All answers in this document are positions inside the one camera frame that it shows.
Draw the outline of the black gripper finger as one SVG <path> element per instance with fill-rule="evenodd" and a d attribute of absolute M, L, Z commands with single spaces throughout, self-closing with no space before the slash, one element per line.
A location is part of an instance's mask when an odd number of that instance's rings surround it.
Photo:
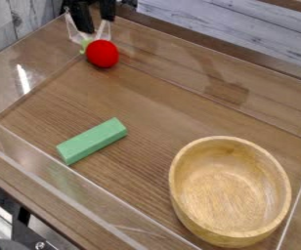
<path fill-rule="evenodd" d="M 72 7 L 70 16 L 77 30 L 86 34 L 92 34 L 93 25 L 91 20 L 89 5 L 78 4 L 76 7 Z"/>
<path fill-rule="evenodd" d="M 115 20 L 116 0 L 99 0 L 99 14 L 105 21 Z"/>

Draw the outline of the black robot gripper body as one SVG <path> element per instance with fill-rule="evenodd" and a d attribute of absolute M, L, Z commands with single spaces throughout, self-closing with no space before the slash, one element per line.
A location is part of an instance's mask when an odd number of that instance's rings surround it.
<path fill-rule="evenodd" d="M 70 9 L 72 7 L 76 7 L 78 4 L 91 5 L 97 1 L 99 0 L 62 0 L 62 8 L 68 7 Z"/>

